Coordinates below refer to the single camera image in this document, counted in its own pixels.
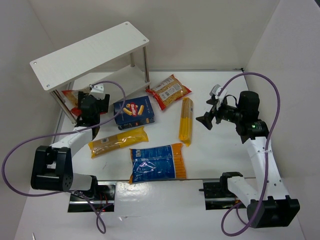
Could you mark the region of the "red fusilli pasta bag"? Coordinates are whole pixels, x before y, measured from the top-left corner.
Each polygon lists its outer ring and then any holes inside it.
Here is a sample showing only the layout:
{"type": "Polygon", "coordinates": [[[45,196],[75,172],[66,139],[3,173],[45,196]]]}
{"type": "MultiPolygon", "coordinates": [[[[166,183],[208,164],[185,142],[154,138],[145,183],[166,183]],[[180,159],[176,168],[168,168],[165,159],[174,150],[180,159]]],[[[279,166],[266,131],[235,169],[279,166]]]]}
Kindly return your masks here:
{"type": "Polygon", "coordinates": [[[80,90],[63,90],[62,93],[71,104],[71,113],[76,117],[84,114],[91,114],[99,111],[97,100],[90,94],[91,88],[86,87],[80,90]]]}

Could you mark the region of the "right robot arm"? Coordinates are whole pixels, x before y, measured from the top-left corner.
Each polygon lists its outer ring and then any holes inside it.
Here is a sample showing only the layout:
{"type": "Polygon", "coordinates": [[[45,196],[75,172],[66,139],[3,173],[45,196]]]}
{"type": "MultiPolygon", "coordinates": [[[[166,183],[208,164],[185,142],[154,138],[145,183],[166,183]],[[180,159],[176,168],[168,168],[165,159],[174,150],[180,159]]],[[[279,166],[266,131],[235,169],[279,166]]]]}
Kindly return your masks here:
{"type": "Polygon", "coordinates": [[[284,186],[267,139],[267,124],[259,119],[259,95],[242,91],[235,106],[228,105],[227,91],[212,90],[207,104],[212,106],[196,120],[208,130],[212,121],[235,124],[235,130],[245,145],[253,166],[258,189],[255,190],[239,172],[224,172],[219,179],[220,192],[236,196],[246,208],[252,228],[287,227],[300,210],[297,199],[291,198],[284,186]]]}

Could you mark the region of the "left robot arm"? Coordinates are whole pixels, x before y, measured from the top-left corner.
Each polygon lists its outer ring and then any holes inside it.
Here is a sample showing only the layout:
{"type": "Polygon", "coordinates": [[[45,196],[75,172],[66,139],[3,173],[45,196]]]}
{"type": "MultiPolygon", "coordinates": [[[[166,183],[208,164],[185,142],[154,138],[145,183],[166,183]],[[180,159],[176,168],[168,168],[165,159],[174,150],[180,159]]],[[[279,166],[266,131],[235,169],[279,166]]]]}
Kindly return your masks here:
{"type": "Polygon", "coordinates": [[[74,183],[73,156],[98,135],[101,113],[109,109],[110,95],[99,99],[92,93],[78,94],[80,115],[69,134],[50,146],[39,146],[35,151],[30,184],[33,189],[67,192],[74,183]]]}

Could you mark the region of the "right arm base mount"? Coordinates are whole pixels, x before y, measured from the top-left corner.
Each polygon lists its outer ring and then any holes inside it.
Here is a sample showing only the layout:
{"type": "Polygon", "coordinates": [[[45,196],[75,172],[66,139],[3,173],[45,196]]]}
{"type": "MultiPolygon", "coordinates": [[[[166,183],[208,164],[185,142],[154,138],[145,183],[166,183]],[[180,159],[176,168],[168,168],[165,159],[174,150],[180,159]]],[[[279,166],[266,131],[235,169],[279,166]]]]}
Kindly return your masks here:
{"type": "Polygon", "coordinates": [[[240,202],[233,193],[223,190],[219,179],[204,179],[202,187],[198,190],[204,196],[205,209],[228,210],[240,202]]]}

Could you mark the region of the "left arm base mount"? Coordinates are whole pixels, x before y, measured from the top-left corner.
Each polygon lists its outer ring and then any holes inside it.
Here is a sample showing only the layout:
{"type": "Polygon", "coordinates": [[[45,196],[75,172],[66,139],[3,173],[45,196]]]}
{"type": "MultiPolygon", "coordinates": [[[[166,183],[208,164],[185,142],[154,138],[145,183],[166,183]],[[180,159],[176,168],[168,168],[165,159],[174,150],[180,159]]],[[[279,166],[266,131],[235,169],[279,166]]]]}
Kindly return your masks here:
{"type": "MultiPolygon", "coordinates": [[[[97,211],[114,212],[116,195],[115,181],[98,181],[98,190],[95,195],[90,195],[87,192],[84,192],[83,194],[86,195],[97,211]]],[[[67,212],[88,213],[93,212],[93,210],[83,197],[71,194],[67,212]]]]}

